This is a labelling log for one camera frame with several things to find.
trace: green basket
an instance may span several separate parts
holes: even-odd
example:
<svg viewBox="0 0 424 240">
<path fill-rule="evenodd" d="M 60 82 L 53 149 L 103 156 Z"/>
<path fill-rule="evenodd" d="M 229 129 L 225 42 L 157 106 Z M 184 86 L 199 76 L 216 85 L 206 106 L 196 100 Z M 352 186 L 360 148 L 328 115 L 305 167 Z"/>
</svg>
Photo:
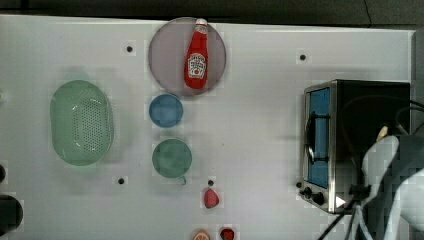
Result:
<svg viewBox="0 0 424 240">
<path fill-rule="evenodd" d="M 62 85 L 51 100 L 50 120 L 54 150 L 69 164 L 95 163 L 112 145 L 110 103 L 89 82 L 76 80 Z"/>
</svg>

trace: ketchup label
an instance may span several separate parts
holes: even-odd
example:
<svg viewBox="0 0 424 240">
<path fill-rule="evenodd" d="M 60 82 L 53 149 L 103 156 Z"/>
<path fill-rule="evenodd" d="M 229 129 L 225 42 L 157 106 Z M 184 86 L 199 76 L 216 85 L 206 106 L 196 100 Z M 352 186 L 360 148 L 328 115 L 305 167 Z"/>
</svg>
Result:
<svg viewBox="0 0 424 240">
<path fill-rule="evenodd" d="M 208 32 L 208 28 L 203 25 L 196 25 L 196 28 L 194 30 L 203 34 L 206 34 Z"/>
<path fill-rule="evenodd" d="M 192 53 L 188 59 L 188 76 L 203 78 L 206 71 L 206 59 L 199 53 Z"/>
</svg>

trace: blue bowl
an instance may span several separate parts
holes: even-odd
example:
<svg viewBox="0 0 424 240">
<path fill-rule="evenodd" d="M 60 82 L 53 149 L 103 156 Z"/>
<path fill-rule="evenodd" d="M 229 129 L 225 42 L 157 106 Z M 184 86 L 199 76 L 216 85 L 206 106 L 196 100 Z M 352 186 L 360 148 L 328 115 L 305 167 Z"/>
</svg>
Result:
<svg viewBox="0 0 424 240">
<path fill-rule="evenodd" d="M 172 94 L 157 96 L 149 107 L 150 118 L 156 125 L 163 128 L 177 125 L 181 121 L 183 113 L 181 101 Z"/>
</svg>

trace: toaster oven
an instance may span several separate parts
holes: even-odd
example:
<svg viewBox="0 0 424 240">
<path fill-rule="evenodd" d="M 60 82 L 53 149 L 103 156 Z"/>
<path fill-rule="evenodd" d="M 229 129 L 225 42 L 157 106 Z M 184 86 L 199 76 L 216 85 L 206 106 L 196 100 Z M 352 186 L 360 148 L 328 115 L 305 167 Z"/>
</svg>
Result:
<svg viewBox="0 0 424 240">
<path fill-rule="evenodd" d="M 302 199 L 340 213 L 360 181 L 358 167 L 382 127 L 400 134 L 396 113 L 409 107 L 410 84 L 333 80 L 305 89 Z M 409 111 L 399 116 L 409 131 Z"/>
</svg>

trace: pink plate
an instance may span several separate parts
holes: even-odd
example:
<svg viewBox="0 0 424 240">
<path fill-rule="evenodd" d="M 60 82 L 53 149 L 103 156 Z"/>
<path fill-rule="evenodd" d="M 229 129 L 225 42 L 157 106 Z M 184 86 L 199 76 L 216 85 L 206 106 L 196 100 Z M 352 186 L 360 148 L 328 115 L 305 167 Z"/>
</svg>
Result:
<svg viewBox="0 0 424 240">
<path fill-rule="evenodd" d="M 161 27 L 149 47 L 149 66 L 156 81 L 169 93 L 195 96 L 214 88 L 224 73 L 226 52 L 219 33 L 208 25 L 208 79 L 202 89 L 184 82 L 184 61 L 190 45 L 195 18 L 177 18 Z"/>
</svg>

